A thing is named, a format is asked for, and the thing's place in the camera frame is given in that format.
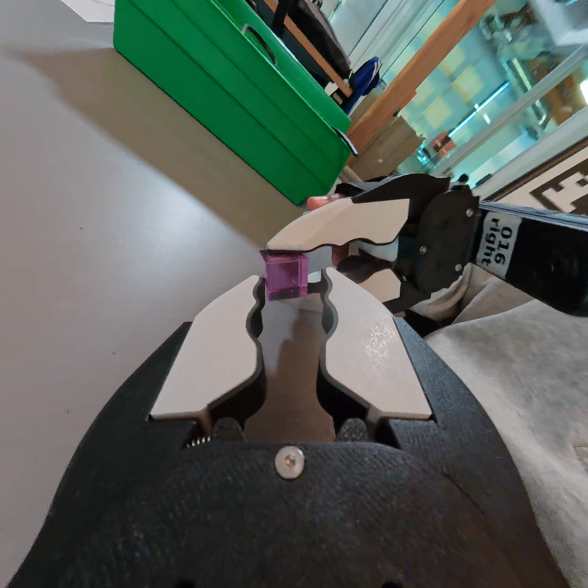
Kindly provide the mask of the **cardboard sheets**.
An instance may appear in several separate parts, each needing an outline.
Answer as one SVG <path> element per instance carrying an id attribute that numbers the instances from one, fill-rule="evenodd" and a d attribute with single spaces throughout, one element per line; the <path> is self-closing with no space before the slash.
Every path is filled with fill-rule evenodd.
<path id="1" fill-rule="evenodd" d="M 378 137 L 348 165 L 362 180 L 382 179 L 395 173 L 398 166 L 415 153 L 423 140 L 424 136 L 417 134 L 398 115 L 382 126 Z"/>

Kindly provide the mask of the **white paper sheet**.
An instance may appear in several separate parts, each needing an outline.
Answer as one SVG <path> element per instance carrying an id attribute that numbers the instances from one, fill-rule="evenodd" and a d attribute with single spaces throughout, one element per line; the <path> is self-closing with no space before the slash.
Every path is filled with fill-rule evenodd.
<path id="1" fill-rule="evenodd" d="M 115 1 L 61 1 L 89 24 L 113 24 Z"/>

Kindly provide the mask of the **wooden table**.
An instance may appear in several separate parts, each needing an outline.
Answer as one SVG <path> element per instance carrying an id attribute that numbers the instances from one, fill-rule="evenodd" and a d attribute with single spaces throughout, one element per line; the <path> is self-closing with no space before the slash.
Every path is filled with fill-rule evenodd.
<path id="1" fill-rule="evenodd" d="M 349 86 L 349 77 L 340 77 L 330 66 L 325 58 L 305 37 L 289 16 L 289 11 L 297 1 L 261 1 L 260 8 L 263 18 L 271 30 L 285 43 L 286 47 L 297 57 L 312 76 L 319 81 L 323 88 L 330 83 L 336 87 L 342 99 L 347 99 L 352 94 Z"/>

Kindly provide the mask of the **transparent purple cube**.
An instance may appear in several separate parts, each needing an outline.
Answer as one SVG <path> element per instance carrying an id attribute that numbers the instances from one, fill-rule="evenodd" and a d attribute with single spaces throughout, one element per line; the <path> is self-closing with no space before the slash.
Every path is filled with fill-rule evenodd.
<path id="1" fill-rule="evenodd" d="M 308 294 L 309 260 L 301 252 L 259 252 L 269 301 L 304 298 Z"/>

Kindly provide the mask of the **green plastic bin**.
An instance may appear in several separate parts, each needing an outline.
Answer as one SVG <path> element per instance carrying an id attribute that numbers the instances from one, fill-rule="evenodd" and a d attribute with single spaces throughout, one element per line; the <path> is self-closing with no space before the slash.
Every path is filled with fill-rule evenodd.
<path id="1" fill-rule="evenodd" d="M 348 116 L 246 1 L 116 1 L 113 43 L 296 205 L 355 151 Z"/>

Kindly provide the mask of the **person's right hand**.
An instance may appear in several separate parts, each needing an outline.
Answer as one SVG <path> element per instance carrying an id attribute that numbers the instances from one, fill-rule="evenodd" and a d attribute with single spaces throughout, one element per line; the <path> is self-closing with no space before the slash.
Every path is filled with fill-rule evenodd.
<path id="1" fill-rule="evenodd" d="M 336 202 L 340 199 L 344 199 L 346 196 L 342 194 L 329 194 L 324 196 L 312 196 L 309 197 L 306 201 L 306 210 L 307 212 L 312 212 L 314 210 L 320 209 L 332 202 Z"/>

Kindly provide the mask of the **black bag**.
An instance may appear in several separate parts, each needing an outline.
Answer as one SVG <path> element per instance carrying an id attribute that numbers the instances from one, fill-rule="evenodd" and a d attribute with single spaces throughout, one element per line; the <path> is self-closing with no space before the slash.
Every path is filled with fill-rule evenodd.
<path id="1" fill-rule="evenodd" d="M 350 61 L 325 14 L 312 1 L 297 1 L 289 16 L 340 77 L 349 77 Z"/>

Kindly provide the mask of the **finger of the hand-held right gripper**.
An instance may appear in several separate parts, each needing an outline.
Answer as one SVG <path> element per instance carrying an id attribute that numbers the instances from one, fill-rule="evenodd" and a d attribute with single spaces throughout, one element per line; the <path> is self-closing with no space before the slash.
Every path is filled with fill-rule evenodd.
<path id="1" fill-rule="evenodd" d="M 401 294 L 401 280 L 393 263 L 372 256 L 353 255 L 339 263 L 339 273 L 370 293 L 381 303 L 396 300 Z"/>
<path id="2" fill-rule="evenodd" d="M 338 199 L 293 220 L 268 241 L 266 249 L 305 253 L 354 240 L 387 245 L 408 220 L 409 206 L 408 199 L 364 203 Z"/>

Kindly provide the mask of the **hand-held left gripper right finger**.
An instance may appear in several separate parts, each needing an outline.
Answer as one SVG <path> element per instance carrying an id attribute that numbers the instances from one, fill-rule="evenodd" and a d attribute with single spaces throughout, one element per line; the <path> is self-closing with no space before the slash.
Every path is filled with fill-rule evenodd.
<path id="1" fill-rule="evenodd" d="M 321 375 L 364 409 L 372 425 L 385 419 L 427 421 L 433 412 L 393 314 L 336 269 L 322 274 Z"/>

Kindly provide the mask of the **blue jacket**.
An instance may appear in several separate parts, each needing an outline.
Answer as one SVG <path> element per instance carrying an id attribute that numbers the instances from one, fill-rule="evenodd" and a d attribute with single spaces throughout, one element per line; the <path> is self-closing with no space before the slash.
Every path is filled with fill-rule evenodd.
<path id="1" fill-rule="evenodd" d="M 342 103 L 342 110 L 349 115 L 357 102 L 371 93 L 379 84 L 382 62 L 375 56 L 366 61 L 359 69 L 351 74 L 349 86 L 352 94 Z"/>

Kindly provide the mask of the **wooden post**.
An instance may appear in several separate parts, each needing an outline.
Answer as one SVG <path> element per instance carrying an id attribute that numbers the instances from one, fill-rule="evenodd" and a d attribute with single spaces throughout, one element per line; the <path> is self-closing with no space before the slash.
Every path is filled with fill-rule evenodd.
<path id="1" fill-rule="evenodd" d="M 371 143 L 380 127 L 410 102 L 416 89 L 481 20 L 494 1 L 459 1 L 396 75 L 386 90 L 349 129 L 357 150 Z"/>

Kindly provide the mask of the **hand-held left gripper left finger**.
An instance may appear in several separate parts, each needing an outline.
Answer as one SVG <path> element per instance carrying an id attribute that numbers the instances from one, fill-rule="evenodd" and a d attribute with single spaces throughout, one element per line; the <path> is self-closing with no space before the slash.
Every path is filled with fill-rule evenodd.
<path id="1" fill-rule="evenodd" d="M 253 275 L 195 316 L 151 408 L 153 420 L 217 420 L 213 411 L 261 375 L 253 319 L 264 294 L 263 279 Z"/>

